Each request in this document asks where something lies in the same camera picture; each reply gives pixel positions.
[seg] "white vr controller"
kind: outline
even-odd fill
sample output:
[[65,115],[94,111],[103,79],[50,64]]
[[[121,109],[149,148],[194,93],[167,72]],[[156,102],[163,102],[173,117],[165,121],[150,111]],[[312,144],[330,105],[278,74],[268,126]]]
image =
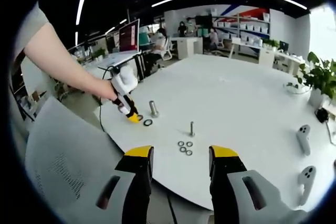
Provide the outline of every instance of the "white vr controller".
[[306,156],[310,155],[310,146],[309,146],[309,142],[308,142],[308,134],[310,132],[310,126],[309,125],[304,125],[302,126],[298,132],[296,133],[296,137],[298,139],[298,142],[300,144],[300,147],[303,151],[303,153]]
[[316,176],[315,166],[306,167],[299,175],[299,185],[304,186],[303,194],[300,198],[299,205],[303,206],[310,195],[311,188],[313,187],[314,179]]

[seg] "white round table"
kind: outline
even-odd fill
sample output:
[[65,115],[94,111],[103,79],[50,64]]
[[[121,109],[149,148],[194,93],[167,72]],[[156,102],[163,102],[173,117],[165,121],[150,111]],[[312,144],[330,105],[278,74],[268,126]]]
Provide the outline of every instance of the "white round table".
[[[302,188],[298,174],[308,165],[317,176],[307,203],[311,210],[330,187],[336,148],[325,124],[307,105],[309,93],[293,95],[283,84],[293,77],[263,66],[206,55],[192,55],[146,78],[131,97],[139,113],[150,117],[154,100],[160,116],[151,126],[133,124],[117,106],[102,106],[105,131],[124,151],[154,146],[153,178],[181,197],[213,209],[209,192],[210,145],[238,153],[248,170],[254,169],[279,188],[291,208],[298,206]],[[194,121],[195,136],[190,137]],[[311,155],[304,156],[296,131],[311,126]],[[180,152],[178,141],[192,141],[192,156]]]

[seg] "computer monitor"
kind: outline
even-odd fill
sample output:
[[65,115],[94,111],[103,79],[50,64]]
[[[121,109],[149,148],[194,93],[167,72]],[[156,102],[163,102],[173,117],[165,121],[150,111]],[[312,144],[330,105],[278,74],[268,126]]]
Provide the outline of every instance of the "computer monitor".
[[287,52],[288,51],[288,47],[289,47],[289,44],[286,43],[286,42],[283,42],[283,41],[280,41],[280,47],[279,49],[282,49],[284,52]]
[[137,19],[119,29],[119,51],[139,51],[139,24]]

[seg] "gray sleeve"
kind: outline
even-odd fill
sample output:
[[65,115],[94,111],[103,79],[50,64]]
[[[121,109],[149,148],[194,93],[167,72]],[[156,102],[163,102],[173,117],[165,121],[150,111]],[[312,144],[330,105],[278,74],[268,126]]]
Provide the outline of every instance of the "gray sleeve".
[[30,39],[45,23],[48,22],[46,15],[38,7],[38,3],[28,13],[17,33],[14,44],[14,58],[25,48]]

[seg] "metal bolt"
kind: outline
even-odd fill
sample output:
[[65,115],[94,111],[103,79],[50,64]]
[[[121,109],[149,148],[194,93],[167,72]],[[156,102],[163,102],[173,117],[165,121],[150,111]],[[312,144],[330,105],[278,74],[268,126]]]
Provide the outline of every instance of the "metal bolt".
[[154,101],[149,102],[149,107],[151,107],[151,115],[153,118],[156,118],[159,116],[159,112],[156,109]]
[[194,122],[190,122],[190,136],[191,136],[191,137],[195,136],[195,132],[194,132]]

